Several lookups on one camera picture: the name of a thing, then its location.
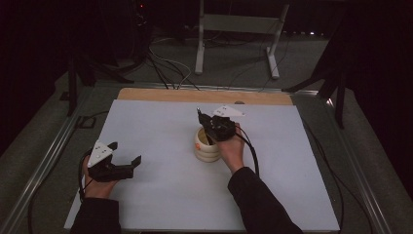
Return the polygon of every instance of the metal rail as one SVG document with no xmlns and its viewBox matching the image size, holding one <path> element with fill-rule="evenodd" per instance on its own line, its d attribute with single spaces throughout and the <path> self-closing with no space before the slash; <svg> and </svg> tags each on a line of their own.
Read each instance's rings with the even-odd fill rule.
<svg viewBox="0 0 413 234">
<path fill-rule="evenodd" d="M 379 234 L 392 234 L 393 232 L 380 208 L 380 205 L 376 199 L 373 190 L 368 184 L 367 178 L 365 177 L 361 165 L 359 164 L 357 155 L 352 148 L 352 144 L 350 143 L 344 131 L 340 130 L 337 127 L 334 113 L 332 111 L 334 105 L 331 99 L 329 99 L 325 103 L 325 106 L 327 108 L 328 118 L 330 120 L 332 128 L 335 130 L 337 136 L 339 137 L 340 141 L 344 146 L 344 149 L 346 150 L 346 155 L 348 156 L 350 169 L 353 173 L 361 197 L 364 201 L 364 205 L 370 214 L 370 219 L 373 222 L 373 226 L 376 229 L 375 231 Z"/>
<path fill-rule="evenodd" d="M 76 119 L 79 116 L 79 110 L 83 103 L 89 98 L 91 89 L 92 88 L 85 87 L 79 95 L 78 107 L 74 110 L 71 117 L 66 118 L 42 162 L 38 165 L 37 169 L 24 186 L 22 193 L 0 228 L 1 234 L 12 234 L 18 232 L 21 221 L 24 218 L 24 211 L 26 210 L 31 197 L 34 195 L 37 187 L 42 183 L 43 179 L 54 166 L 56 160 L 58 159 L 58 155 L 67 143 L 70 133 L 76 124 Z"/>
</svg>

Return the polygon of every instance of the person's left hand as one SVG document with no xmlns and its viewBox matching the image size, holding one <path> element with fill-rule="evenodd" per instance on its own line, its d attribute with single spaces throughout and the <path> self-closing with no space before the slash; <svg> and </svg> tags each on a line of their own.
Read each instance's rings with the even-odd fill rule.
<svg viewBox="0 0 413 234">
<path fill-rule="evenodd" d="M 89 176 L 88 162 L 91 156 L 87 156 L 83 161 L 83 173 L 85 174 L 85 186 L 91 182 L 92 178 Z M 104 198 L 107 199 L 119 180 L 110 182 L 97 182 L 93 180 L 85 189 L 85 198 Z"/>
</svg>

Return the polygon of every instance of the person's right hand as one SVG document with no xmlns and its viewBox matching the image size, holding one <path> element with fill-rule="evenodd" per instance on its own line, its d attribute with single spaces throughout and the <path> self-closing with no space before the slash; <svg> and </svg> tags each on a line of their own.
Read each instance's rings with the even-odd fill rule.
<svg viewBox="0 0 413 234">
<path fill-rule="evenodd" d="M 237 126 L 237 134 L 241 135 L 240 124 L 236 123 L 235 125 Z M 241 138 L 233 136 L 225 141 L 216 141 L 215 143 L 232 174 L 244 167 L 244 141 Z"/>
</svg>

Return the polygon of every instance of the metal frame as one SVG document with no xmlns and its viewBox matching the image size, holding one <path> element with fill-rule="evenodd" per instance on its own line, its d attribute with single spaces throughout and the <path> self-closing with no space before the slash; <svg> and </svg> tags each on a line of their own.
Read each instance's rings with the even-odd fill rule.
<svg viewBox="0 0 413 234">
<path fill-rule="evenodd" d="M 22 193 L 16 201 L 14 207 L 10 211 L 9 215 L 5 219 L 0 228 L 0 233 L 17 233 L 21 221 L 25 217 L 24 211 L 28 207 L 31 197 L 34 195 L 36 189 L 42 183 L 43 179 L 47 176 L 49 171 L 58 160 L 60 152 L 63 150 L 64 145 L 69 140 L 69 136 L 73 127 L 76 124 L 76 120 L 79 116 L 79 110 L 83 103 L 89 98 L 92 88 L 84 88 L 83 92 L 79 95 L 79 105 L 74 109 L 73 114 L 67 117 L 58 131 L 54 141 L 49 147 L 48 152 L 43 158 L 42 162 L 37 166 L 31 178 L 24 186 Z"/>
<path fill-rule="evenodd" d="M 273 19 L 205 14 L 204 0 L 200 1 L 200 27 L 195 74 L 203 74 L 205 52 L 204 31 L 218 30 L 274 34 L 274 41 L 271 47 L 267 48 L 267 59 L 270 66 L 271 77 L 273 79 L 280 78 L 274 53 L 282 34 L 282 27 L 289 5 L 283 5 L 279 19 Z"/>
<path fill-rule="evenodd" d="M 370 219 L 373 222 L 374 227 L 376 228 L 377 233 L 393 233 L 389 223 L 387 222 L 384 214 L 380 208 L 380 205 L 377 201 L 376 195 L 368 184 L 367 178 L 364 175 L 363 169 L 359 164 L 358 157 L 353 151 L 352 144 L 344 133 L 343 129 L 337 128 L 337 123 L 334 115 L 334 104 L 331 99 L 325 103 L 326 108 L 328 108 L 328 117 L 332 128 L 335 130 L 337 136 L 340 138 L 341 143 L 346 150 L 347 159 L 349 160 L 350 169 L 355 178 L 356 184 L 360 191 L 361 197 L 364 201 L 364 205 L 367 208 Z"/>
</svg>

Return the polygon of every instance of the white paper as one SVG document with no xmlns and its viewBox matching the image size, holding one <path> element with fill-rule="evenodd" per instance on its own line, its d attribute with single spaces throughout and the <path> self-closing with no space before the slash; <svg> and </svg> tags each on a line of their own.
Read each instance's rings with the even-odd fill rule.
<svg viewBox="0 0 413 234">
<path fill-rule="evenodd" d="M 115 165 L 142 155 L 134 177 L 120 181 L 112 199 L 120 202 L 124 229 L 167 231 L 244 230 L 227 189 L 231 173 L 222 160 L 204 163 L 194 155 L 201 126 L 197 107 L 210 113 L 223 103 L 115 100 L 99 140 L 118 141 Z M 254 146 L 261 178 L 305 231 L 338 230 L 316 159 L 295 106 L 236 105 L 239 122 Z M 254 169 L 247 145 L 246 166 Z M 76 198 L 65 228 L 79 210 Z"/>
</svg>

